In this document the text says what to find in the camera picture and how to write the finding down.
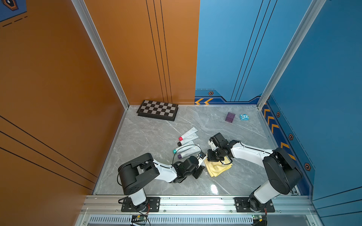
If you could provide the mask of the purple cap toothpaste tube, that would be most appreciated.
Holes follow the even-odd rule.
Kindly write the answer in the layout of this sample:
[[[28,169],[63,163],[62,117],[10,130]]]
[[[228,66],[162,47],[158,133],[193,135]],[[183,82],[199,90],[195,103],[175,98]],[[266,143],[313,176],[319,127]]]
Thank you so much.
[[[177,157],[178,157],[178,159],[182,159],[182,158],[188,157],[192,154],[199,153],[200,151],[202,151],[202,149],[199,145],[193,145],[193,146],[191,146],[190,149],[183,151],[182,153],[179,153],[177,155]]]

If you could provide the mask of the yellow microfibre cloth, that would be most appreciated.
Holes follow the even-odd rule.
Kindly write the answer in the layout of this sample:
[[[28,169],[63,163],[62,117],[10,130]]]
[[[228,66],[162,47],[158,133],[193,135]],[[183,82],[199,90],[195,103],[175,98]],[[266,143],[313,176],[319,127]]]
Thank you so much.
[[[225,160],[225,164],[221,162],[210,162],[206,159],[205,164],[207,172],[211,177],[217,177],[232,167],[232,163],[228,159]]]

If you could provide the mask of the pink cap toothpaste tube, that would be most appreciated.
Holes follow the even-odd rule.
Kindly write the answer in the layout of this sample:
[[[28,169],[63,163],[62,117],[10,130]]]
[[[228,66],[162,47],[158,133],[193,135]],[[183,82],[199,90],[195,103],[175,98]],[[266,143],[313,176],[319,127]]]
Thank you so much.
[[[179,137],[179,141],[186,139],[187,137],[191,136],[192,134],[196,133],[197,131],[198,130],[195,127],[192,127],[190,130],[188,130],[186,133],[184,133],[183,135],[181,135]]]

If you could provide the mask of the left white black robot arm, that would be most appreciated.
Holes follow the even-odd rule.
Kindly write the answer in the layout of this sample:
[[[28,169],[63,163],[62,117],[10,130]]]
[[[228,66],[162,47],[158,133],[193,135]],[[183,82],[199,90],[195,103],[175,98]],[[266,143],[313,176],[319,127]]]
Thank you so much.
[[[187,158],[183,162],[171,165],[160,163],[150,153],[143,154],[118,168],[117,182],[123,188],[134,207],[143,209],[147,204],[144,187],[153,180],[167,183],[182,183],[188,176],[198,179],[205,168],[202,163],[206,155],[203,152]]]

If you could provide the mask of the aluminium front rail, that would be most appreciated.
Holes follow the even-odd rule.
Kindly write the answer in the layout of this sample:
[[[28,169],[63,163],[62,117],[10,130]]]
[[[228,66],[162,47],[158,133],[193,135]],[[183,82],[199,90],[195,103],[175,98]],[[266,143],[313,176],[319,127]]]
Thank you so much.
[[[133,208],[122,205],[123,195],[88,195],[81,207],[82,214],[126,214]],[[254,214],[242,207],[234,195],[150,195],[159,200],[152,206],[157,214]],[[307,196],[280,195],[267,204],[267,215],[316,215]]]

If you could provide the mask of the green circuit board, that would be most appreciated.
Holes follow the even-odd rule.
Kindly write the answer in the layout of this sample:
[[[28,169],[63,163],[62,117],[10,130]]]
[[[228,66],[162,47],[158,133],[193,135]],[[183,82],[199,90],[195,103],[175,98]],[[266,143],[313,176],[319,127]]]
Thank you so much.
[[[131,217],[131,225],[133,226],[145,226],[147,223],[147,217],[144,215],[132,215]]]
[[[266,215],[253,215],[252,226],[267,226],[267,216]]]

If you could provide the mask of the black cap toothpaste tube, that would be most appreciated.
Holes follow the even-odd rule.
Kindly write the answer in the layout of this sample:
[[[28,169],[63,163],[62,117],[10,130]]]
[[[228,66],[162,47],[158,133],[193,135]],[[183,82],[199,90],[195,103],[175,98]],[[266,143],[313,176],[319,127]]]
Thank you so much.
[[[179,147],[181,147],[182,145],[185,145],[185,144],[187,144],[188,142],[193,141],[193,140],[195,140],[195,139],[197,139],[197,138],[199,138],[199,137],[197,136],[196,133],[194,133],[194,134],[192,134],[192,135],[184,138],[183,140],[179,141],[179,142],[177,143],[177,145],[178,145]]]

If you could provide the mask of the right green circuit board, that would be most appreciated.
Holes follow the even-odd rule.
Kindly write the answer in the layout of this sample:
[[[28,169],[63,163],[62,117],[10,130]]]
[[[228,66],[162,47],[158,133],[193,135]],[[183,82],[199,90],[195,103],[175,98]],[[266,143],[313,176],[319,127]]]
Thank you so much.
[[[266,215],[253,215],[252,226],[267,226],[267,216]]]

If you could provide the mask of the green cap toothpaste tube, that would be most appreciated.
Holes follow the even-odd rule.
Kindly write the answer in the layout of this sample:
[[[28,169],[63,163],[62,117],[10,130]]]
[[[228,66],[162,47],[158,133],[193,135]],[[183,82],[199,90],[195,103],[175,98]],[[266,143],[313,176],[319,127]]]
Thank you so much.
[[[194,145],[195,145],[194,142],[190,141],[187,144],[182,145],[181,147],[177,147],[176,149],[174,149],[173,153],[181,153],[183,151],[186,151],[186,150],[192,148]]]

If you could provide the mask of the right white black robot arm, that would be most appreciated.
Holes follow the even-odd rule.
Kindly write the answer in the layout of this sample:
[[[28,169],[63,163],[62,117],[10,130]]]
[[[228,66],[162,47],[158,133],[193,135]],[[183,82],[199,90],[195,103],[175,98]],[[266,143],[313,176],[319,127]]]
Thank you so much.
[[[295,161],[282,148],[252,147],[240,141],[228,141],[221,133],[212,136],[208,144],[211,147],[207,151],[208,161],[223,163],[225,158],[244,159],[265,169],[268,180],[249,196],[248,202],[254,209],[278,195],[288,195],[303,177]]]

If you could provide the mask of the purple cube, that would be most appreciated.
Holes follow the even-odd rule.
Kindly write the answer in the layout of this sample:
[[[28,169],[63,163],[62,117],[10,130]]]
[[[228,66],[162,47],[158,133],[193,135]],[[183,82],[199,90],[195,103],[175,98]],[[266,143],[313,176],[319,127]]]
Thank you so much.
[[[227,116],[225,118],[225,121],[229,122],[229,123],[233,123],[234,118],[235,118],[235,114],[231,113],[231,112],[228,112],[228,114],[227,114]]]

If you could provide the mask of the black white chessboard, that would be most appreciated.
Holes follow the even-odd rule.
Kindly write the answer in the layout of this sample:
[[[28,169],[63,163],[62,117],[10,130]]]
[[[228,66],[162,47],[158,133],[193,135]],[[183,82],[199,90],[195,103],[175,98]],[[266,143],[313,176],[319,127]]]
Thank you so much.
[[[144,100],[137,110],[138,116],[174,121],[178,105],[159,101]]]

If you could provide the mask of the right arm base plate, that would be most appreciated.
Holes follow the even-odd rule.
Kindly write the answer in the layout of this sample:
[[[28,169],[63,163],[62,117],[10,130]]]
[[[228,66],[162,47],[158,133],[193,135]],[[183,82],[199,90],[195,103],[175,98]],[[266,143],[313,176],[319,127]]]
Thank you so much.
[[[234,204],[237,212],[245,213],[274,213],[275,208],[272,200],[269,200],[266,203],[260,203],[255,198],[249,197],[235,197]]]

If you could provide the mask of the dark blue cap tube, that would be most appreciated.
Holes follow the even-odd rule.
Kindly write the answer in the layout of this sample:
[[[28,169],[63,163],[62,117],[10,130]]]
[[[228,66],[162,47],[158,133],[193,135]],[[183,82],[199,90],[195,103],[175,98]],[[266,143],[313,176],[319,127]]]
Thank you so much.
[[[200,166],[206,166],[206,164],[205,164],[205,160],[207,159],[207,157],[204,157],[204,158],[199,158],[198,159],[198,166],[200,167]]]

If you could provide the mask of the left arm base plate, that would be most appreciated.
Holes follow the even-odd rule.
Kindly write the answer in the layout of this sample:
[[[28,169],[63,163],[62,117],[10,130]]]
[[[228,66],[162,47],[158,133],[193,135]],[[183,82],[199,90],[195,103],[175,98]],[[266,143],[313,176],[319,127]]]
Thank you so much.
[[[122,205],[121,212],[159,212],[160,197],[146,197],[146,201],[140,205],[134,205],[130,197],[118,200]]]

